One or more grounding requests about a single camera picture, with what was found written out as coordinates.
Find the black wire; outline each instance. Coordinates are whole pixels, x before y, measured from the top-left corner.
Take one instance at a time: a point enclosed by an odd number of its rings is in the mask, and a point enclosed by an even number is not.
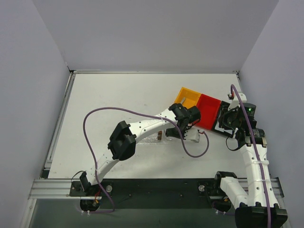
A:
[[[228,145],[227,145],[227,140],[228,140],[228,138],[230,138],[230,137],[228,136],[227,139],[226,139],[226,146],[227,146],[228,150],[230,150],[230,151],[237,151],[237,150],[239,150],[239,147],[237,147],[237,148],[235,148],[235,149],[230,149],[230,148],[228,147]]]
[[[74,184],[73,184],[73,182],[72,182],[72,180],[73,180],[73,178],[77,175],[77,174],[79,174],[79,173],[81,173],[81,172],[85,172],[85,171],[83,171],[83,170],[81,170],[81,171],[78,171],[77,173],[75,173],[75,175],[71,178],[71,184],[73,185],[73,187],[75,188],[75,186],[74,186]]]

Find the gray panel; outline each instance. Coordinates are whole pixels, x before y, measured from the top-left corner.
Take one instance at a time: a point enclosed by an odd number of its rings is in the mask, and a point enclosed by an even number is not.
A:
[[[30,228],[235,228],[234,216],[214,209],[121,209],[111,214],[81,215],[79,200],[39,199]]]
[[[231,73],[278,0],[33,0],[69,68]]]
[[[258,127],[268,142],[270,171],[279,176],[293,227],[303,227],[304,1],[282,0],[241,69]]]
[[[0,221],[19,227],[69,76],[31,0],[0,1]]]

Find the plastic container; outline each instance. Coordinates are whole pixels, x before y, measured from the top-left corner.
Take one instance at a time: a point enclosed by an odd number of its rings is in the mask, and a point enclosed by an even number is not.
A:
[[[200,122],[196,126],[211,130],[215,120],[217,119],[221,101],[204,94],[200,95],[197,108],[200,110]]]
[[[191,108],[198,103],[200,95],[198,92],[182,87],[174,102],[180,103],[185,98],[182,106]]]

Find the gray wall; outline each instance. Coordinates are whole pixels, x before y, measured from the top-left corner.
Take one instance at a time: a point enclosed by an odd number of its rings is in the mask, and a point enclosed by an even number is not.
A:
[[[281,0],[241,69],[293,227],[303,227],[304,1]]]
[[[278,0],[33,0],[70,69],[231,73]]]
[[[0,0],[0,221],[19,227],[69,71],[31,0]]]

